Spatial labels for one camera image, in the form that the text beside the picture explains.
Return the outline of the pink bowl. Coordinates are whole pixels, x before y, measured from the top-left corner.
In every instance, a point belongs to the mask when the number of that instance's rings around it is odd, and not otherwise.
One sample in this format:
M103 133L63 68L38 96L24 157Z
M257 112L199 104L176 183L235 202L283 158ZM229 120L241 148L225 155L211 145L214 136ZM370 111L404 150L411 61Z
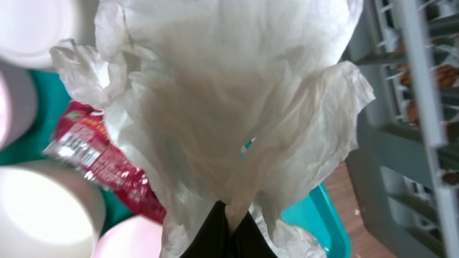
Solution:
M1 62L1 149L32 126L38 111L38 94L27 70Z

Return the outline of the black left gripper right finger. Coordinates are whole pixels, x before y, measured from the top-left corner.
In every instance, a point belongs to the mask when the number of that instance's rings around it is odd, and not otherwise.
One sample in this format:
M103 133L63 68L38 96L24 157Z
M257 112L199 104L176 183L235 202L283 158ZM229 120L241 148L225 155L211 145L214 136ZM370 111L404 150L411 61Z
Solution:
M231 258L277 258L249 212L229 240Z

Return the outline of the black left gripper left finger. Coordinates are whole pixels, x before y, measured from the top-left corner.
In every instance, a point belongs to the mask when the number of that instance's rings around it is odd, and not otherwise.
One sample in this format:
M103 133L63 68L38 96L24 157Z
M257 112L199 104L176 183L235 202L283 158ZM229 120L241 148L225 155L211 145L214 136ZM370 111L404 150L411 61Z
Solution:
M228 248L228 221L225 204L217 201L181 258L225 258Z

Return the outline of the white napkin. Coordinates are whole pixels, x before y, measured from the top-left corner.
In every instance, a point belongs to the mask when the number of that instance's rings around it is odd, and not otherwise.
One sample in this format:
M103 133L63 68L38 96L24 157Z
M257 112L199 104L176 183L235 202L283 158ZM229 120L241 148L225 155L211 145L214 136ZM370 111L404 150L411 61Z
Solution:
M362 0L102 1L95 46L50 50L73 100L166 210L162 257L181 257L217 201L230 237L247 212L277 257L324 257L282 212L358 146L374 99L342 60Z

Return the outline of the red snack wrapper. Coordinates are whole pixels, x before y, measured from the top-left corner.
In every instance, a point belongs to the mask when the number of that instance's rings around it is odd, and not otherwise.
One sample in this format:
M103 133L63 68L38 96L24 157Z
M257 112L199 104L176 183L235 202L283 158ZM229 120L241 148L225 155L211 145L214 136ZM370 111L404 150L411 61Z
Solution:
M112 144L103 115L102 110L70 101L44 154L69 163L87 180L112 191L134 214L162 224L166 210L151 189L146 172Z

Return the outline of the cream bowl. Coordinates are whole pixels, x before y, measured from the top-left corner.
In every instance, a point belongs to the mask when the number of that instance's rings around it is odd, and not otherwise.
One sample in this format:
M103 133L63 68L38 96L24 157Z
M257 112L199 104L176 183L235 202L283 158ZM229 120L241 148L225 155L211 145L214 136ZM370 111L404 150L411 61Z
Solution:
M1 167L1 258L91 258L105 214L98 187L70 167Z

